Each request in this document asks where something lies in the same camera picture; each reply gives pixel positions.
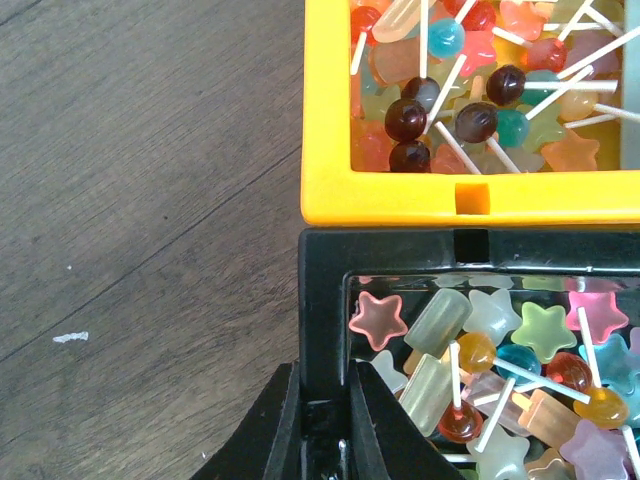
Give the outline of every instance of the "gray wooden surface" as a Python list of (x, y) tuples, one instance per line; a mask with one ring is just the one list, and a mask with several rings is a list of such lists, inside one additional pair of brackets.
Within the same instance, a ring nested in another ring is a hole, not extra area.
[(188, 478), (297, 356), (303, 14), (0, 3), (0, 478)]

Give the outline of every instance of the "popsicle-shaped candy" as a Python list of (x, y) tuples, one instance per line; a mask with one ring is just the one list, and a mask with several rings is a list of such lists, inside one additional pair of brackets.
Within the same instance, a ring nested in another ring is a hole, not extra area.
[(418, 430), (428, 437), (452, 399), (451, 370), (448, 362), (423, 355), (400, 397), (400, 405)]
[(404, 341), (414, 350), (440, 358), (462, 330), (471, 310), (471, 303), (462, 293), (440, 289), (420, 312)]
[[(431, 7), (436, 0), (428, 0)], [(373, 37), (380, 43), (405, 38), (420, 21), (421, 0), (396, 0), (373, 27)]]

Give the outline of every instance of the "yellow plastic container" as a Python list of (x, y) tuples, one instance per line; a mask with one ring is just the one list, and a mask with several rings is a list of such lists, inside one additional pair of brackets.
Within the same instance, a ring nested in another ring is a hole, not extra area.
[(348, 0), (306, 2), (301, 206), (308, 223), (640, 224), (640, 171), (521, 175), (353, 171), (349, 19)]

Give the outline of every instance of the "red lollipop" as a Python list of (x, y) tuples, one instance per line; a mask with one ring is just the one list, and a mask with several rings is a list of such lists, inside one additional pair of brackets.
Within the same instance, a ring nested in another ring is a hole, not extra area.
[[(465, 0), (442, 0), (444, 8), (451, 15), (458, 14)], [(492, 30), (496, 26), (496, 11), (491, 3), (479, 1), (462, 20), (462, 27), (467, 32), (477, 32), (480, 30)]]
[(547, 378), (578, 392), (586, 393), (593, 383), (589, 365), (573, 353), (557, 353), (547, 365)]
[(376, 41), (370, 34), (371, 29), (382, 15), (373, 7), (358, 7), (351, 12), (351, 41), (356, 43), (361, 33), (367, 34), (367, 44), (375, 45)]

